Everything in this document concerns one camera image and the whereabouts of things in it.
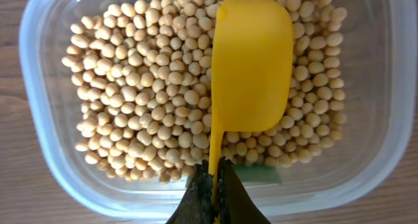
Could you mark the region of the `soybeans pile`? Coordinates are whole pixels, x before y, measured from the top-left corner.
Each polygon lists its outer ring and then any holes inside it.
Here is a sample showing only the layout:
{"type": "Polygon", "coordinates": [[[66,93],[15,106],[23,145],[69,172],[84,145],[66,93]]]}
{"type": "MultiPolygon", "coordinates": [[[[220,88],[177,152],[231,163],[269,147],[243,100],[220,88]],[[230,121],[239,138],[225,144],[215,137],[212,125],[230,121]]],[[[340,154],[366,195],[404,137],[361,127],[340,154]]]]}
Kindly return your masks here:
{"type": "MultiPolygon", "coordinates": [[[[225,0],[111,4],[71,25],[62,58],[81,99],[75,144],[109,178],[180,180],[210,153],[210,56],[225,0]]],[[[263,132],[227,133],[222,155],[272,169],[309,163],[342,137],[340,32],[332,0],[272,0],[290,13],[295,40],[286,110],[263,132]]]]}

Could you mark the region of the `clear plastic container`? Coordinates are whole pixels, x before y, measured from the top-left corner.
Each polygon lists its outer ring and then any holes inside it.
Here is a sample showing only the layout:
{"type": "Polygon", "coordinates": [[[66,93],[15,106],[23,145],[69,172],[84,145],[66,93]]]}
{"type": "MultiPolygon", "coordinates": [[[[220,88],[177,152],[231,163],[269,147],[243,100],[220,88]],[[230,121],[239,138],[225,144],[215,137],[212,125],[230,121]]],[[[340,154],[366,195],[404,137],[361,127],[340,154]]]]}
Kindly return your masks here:
{"type": "MultiPolygon", "coordinates": [[[[61,187],[87,208],[121,219],[167,220],[185,181],[110,179],[86,164],[80,138],[81,101],[63,66],[70,25],[101,15],[112,3],[136,0],[29,0],[20,27],[20,63],[40,146],[61,187]]],[[[377,186],[403,156],[413,128],[417,76],[417,0],[333,0],[347,17],[340,66],[343,137],[312,162],[279,168],[281,182],[248,182],[266,217],[334,208],[377,186]]]]}

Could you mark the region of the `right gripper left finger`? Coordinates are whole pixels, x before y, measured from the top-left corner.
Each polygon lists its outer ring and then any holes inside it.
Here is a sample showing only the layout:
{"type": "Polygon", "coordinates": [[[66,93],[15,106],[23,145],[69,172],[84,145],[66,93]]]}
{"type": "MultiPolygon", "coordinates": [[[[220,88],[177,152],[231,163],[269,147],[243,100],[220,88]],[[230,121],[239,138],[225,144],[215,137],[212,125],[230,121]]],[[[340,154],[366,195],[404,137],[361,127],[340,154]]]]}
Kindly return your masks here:
{"type": "Polygon", "coordinates": [[[194,169],[184,196],[167,224],[212,224],[215,220],[212,204],[214,177],[208,173],[208,161],[203,160],[194,169]]]}

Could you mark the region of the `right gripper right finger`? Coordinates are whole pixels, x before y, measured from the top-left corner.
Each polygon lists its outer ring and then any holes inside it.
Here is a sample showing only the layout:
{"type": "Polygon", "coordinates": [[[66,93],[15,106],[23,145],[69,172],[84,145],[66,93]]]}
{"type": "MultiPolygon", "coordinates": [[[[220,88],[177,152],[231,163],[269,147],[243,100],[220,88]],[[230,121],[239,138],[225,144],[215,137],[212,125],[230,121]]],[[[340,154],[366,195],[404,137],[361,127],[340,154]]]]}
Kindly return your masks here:
{"type": "Polygon", "coordinates": [[[225,157],[218,163],[217,204],[221,224],[270,224],[249,197],[232,161],[225,157]]]}

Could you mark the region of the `yellow measuring scoop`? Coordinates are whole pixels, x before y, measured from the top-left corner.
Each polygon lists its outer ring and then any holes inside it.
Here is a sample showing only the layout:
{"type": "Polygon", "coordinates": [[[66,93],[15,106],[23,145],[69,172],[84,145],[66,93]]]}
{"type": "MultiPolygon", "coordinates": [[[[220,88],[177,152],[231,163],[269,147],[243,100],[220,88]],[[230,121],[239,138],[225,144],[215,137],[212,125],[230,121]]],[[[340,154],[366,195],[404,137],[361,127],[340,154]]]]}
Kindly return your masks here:
{"type": "Polygon", "coordinates": [[[293,63],[293,25],[271,0],[224,0],[212,48],[208,172],[217,185],[225,132],[266,131],[283,116],[293,63]]]}

